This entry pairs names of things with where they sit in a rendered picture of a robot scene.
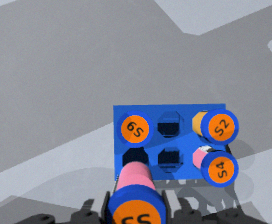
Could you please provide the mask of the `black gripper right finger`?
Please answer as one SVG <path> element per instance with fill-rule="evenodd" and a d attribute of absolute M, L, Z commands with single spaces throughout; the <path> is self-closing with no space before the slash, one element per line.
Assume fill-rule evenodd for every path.
<path fill-rule="evenodd" d="M 217 221 L 205 220 L 200 211 L 191 209 L 187 199 L 177 198 L 174 190 L 162 190 L 162 198 L 166 207 L 166 224 L 268 224 L 233 210 L 218 213 Z"/>

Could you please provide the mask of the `blue tube rack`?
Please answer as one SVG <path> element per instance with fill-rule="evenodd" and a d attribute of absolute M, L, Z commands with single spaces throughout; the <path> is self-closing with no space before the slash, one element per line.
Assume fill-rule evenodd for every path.
<path fill-rule="evenodd" d="M 226 152 L 226 145 L 214 145 L 193 131 L 193 118 L 200 111 L 213 109 L 226 109 L 226 105 L 113 105 L 115 181 L 122 167 L 134 161 L 147 165 L 154 180 L 203 179 L 200 171 L 193 165 L 193 153 L 200 146 L 210 146 Z M 131 110 L 146 113 L 154 125 L 151 140 L 139 148 L 124 145 L 116 132 L 119 118 Z M 184 165 L 181 152 L 184 154 Z M 164 172 L 158 165 L 171 167 L 161 167 Z"/>

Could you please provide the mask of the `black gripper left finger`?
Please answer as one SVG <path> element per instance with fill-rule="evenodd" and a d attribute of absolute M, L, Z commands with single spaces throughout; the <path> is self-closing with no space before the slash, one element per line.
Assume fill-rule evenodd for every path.
<path fill-rule="evenodd" d="M 55 223 L 53 215 L 37 214 L 15 224 L 107 224 L 107 204 L 109 198 L 110 191 L 98 191 L 95 200 L 88 199 L 83 203 L 80 211 L 71 214 L 69 222 Z"/>

